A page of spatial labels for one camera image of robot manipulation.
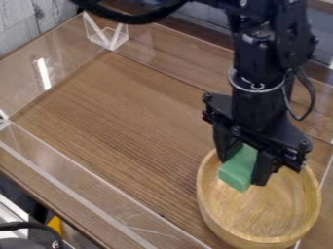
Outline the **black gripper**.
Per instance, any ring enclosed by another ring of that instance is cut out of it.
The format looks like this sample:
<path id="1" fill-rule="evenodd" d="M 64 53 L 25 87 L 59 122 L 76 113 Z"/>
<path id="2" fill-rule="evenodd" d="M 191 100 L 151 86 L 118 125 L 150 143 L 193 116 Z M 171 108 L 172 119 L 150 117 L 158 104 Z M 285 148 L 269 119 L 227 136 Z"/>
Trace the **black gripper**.
<path id="1" fill-rule="evenodd" d="M 243 145 L 258 150 L 251 184 L 265 186 L 269 177 L 286 166 L 300 172 L 312 142 L 289 117 L 287 93 L 246 92 L 203 94 L 203 120 L 213 126 L 214 146 L 221 162 L 227 162 Z"/>

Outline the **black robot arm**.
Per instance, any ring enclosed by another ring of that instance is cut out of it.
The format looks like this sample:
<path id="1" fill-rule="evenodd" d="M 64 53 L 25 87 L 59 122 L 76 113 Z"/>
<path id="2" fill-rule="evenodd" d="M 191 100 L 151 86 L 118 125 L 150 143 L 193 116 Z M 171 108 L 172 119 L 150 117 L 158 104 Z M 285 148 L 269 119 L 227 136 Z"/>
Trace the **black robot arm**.
<path id="1" fill-rule="evenodd" d="M 233 38 L 231 93 L 203 95 L 203 119 L 213 126 L 218 159 L 227 163 L 243 148 L 253 148 L 250 183 L 263 186 L 281 167 L 301 171 L 312 150 L 293 125 L 309 115 L 297 114 L 290 106 L 296 82 L 308 89 L 309 101 L 316 101 L 302 70 L 317 44 L 308 0 L 195 1 L 225 11 Z"/>

